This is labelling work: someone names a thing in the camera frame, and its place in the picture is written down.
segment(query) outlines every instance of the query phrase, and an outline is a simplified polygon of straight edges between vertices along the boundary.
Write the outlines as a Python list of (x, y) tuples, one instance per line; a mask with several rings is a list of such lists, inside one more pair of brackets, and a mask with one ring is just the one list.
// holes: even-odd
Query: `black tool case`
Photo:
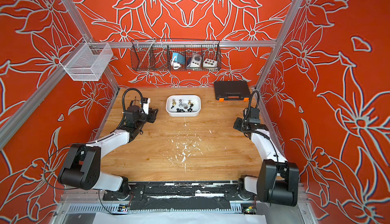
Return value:
[(215, 81), (215, 99), (249, 101), (250, 91), (246, 81)]

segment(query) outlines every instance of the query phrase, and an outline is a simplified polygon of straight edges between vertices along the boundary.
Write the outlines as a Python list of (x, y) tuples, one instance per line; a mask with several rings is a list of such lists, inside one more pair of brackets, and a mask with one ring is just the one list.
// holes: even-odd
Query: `white paper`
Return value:
[(266, 224), (264, 215), (206, 212), (152, 212), (110, 215), (97, 212), (93, 224)]

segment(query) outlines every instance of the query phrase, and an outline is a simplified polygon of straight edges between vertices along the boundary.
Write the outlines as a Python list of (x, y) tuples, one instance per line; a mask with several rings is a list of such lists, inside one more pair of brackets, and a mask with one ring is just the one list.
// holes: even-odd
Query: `wooden tabletop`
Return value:
[[(121, 89), (101, 133), (109, 134), (122, 118)], [(237, 180), (242, 174), (258, 176), (262, 160), (255, 145), (233, 129), (247, 102), (215, 100), (213, 88), (139, 88), (158, 108), (153, 124), (129, 144), (101, 161), (101, 170), (129, 181)], [(195, 117), (171, 117), (165, 110), (170, 95), (197, 95), (202, 109)], [(139, 95), (130, 91), (126, 107)]]

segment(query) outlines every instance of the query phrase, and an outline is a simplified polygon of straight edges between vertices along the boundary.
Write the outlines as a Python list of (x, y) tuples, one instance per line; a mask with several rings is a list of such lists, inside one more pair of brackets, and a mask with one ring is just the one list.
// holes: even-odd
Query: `black cable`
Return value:
[(254, 96), (255, 94), (257, 94), (256, 108), (259, 106), (260, 93), (259, 93), (258, 90), (254, 90), (254, 91), (252, 92), (252, 94), (250, 95), (250, 97), (249, 97), (248, 110), (247, 110), (246, 114), (245, 114), (245, 110), (244, 110), (244, 112), (243, 112), (243, 114), (245, 114), (245, 116), (244, 116), (243, 121), (242, 121), (242, 123), (241, 123), (241, 130), (244, 129), (244, 122), (247, 120), (247, 118), (248, 118), (248, 116), (249, 116), (249, 114), (250, 114), (252, 98), (253, 98), (253, 96)]
[(137, 90), (136, 88), (129, 88), (127, 90), (124, 91), (123, 93), (123, 96), (122, 96), (122, 107), (123, 107), (123, 116), (122, 116), (122, 120), (120, 121), (119, 125), (117, 126), (117, 129), (122, 126), (122, 124), (124, 123), (124, 118), (125, 118), (125, 115), (124, 115), (124, 112), (126, 111), (126, 106), (124, 104), (124, 97), (126, 96), (127, 92), (129, 92), (130, 90), (135, 90), (138, 92), (138, 94), (140, 95), (141, 97), (141, 108), (144, 107), (144, 98), (142, 97), (142, 94), (141, 94), (141, 91)]
[(51, 155), (49, 156), (48, 160), (47, 160), (46, 163), (45, 163), (45, 168), (43, 168), (43, 180), (45, 180), (45, 182), (47, 183), (47, 185), (49, 185), (49, 186), (52, 187), (52, 188), (55, 188), (55, 189), (58, 189), (58, 190), (78, 189), (78, 188), (57, 188), (57, 187), (54, 187), (53, 185), (51, 185), (51, 184), (47, 181), (46, 176), (45, 176), (45, 175), (46, 175), (46, 172), (45, 172), (46, 166), (47, 166), (47, 164), (48, 164), (50, 158), (51, 158), (54, 154), (56, 154), (58, 151), (64, 149), (65, 147), (67, 147), (67, 146), (69, 146), (69, 145), (71, 145), (71, 144), (67, 144), (66, 146), (61, 147), (61, 148), (59, 148), (58, 150), (56, 150), (53, 154), (51, 154)]
[[(244, 135), (247, 137), (247, 133), (253, 133), (253, 134), (260, 134), (261, 136), (263, 136), (265, 139), (268, 139), (272, 145), (272, 148), (273, 150), (275, 151), (275, 155), (276, 156), (276, 161), (277, 163), (279, 163), (279, 157), (278, 157), (278, 153), (276, 152), (276, 149), (271, 141), (271, 139), (268, 137), (268, 135), (262, 133), (262, 132), (259, 132), (259, 131), (256, 131), (256, 130), (244, 130), (244, 122), (247, 120), (249, 114), (250, 114), (250, 108), (251, 108), (251, 102), (252, 102), (252, 98), (253, 98), (253, 95), (254, 94), (257, 94), (257, 103), (256, 103), (256, 108), (259, 106), (259, 102), (260, 102), (260, 93), (258, 90), (254, 90), (252, 92), (252, 94), (250, 95), (249, 97), (249, 103), (248, 103), (248, 110), (247, 112), (245, 113), (245, 110), (243, 111), (243, 115), (244, 115), (244, 118), (243, 118), (243, 121), (241, 123), (241, 131), (244, 133)], [(276, 172), (275, 172), (275, 175), (274, 175), (274, 182), (273, 182), (273, 186), (272, 186), (272, 191), (271, 191), (271, 195), (270, 195), (270, 200), (272, 199), (272, 195), (273, 195), (273, 190), (275, 189), (275, 183), (276, 183), (276, 176), (278, 174), (278, 171), (276, 169)]]
[(140, 100), (132, 100), (131, 102), (130, 102), (130, 105), (132, 106), (133, 105), (133, 102), (134, 101), (140, 101)]
[(112, 212), (110, 212), (104, 205), (103, 205), (103, 203), (101, 202), (101, 199), (100, 199), (100, 190), (97, 190), (97, 196), (99, 197), (99, 201), (100, 201), (100, 204), (101, 204), (101, 206), (103, 206), (103, 208), (107, 211), (107, 212), (109, 212), (111, 215), (114, 215)]

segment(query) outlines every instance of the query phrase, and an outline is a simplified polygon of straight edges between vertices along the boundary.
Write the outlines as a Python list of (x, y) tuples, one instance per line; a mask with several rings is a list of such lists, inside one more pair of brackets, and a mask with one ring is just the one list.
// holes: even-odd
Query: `wire mesh basket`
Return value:
[[(218, 71), (221, 69), (221, 49), (219, 41), (160, 39), (133, 40), (131, 67), (136, 71)], [(172, 65), (173, 53), (184, 57), (179, 68)], [(201, 56), (199, 67), (189, 67), (193, 54)], [(203, 67), (203, 62), (211, 59), (215, 67)]]
[(64, 70), (75, 81), (98, 81), (113, 52), (107, 43), (103, 49), (90, 49), (86, 43), (80, 44), (81, 48), (73, 58), (65, 65)]

